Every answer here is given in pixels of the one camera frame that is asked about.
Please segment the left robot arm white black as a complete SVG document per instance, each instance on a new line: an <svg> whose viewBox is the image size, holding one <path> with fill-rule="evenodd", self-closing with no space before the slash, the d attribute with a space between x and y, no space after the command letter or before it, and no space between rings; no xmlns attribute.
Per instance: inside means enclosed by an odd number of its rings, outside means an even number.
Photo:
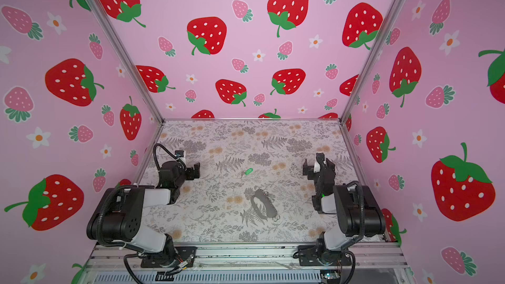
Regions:
<svg viewBox="0 0 505 284"><path fill-rule="evenodd" d="M165 162L158 186L123 185L106 190L86 233L103 247L134 251L142 259L142 268L168 267L176 270L193 266L196 247L176 247L173 237L142 223L145 209L173 205L180 188L188 180L200 177L199 163L184 168L177 161Z"/></svg>

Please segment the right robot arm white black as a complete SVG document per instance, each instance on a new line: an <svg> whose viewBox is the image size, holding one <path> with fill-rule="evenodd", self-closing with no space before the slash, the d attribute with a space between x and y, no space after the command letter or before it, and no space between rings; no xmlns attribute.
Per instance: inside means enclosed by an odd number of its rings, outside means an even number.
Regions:
<svg viewBox="0 0 505 284"><path fill-rule="evenodd" d="M365 237L385 233L386 222L370 188L359 181L337 185L335 164L318 153L313 166L304 163L302 174L314 183L312 205L319 214L335 215L337 225L322 232L314 245L300 246L293 254L301 266L353 264L350 248Z"/></svg>

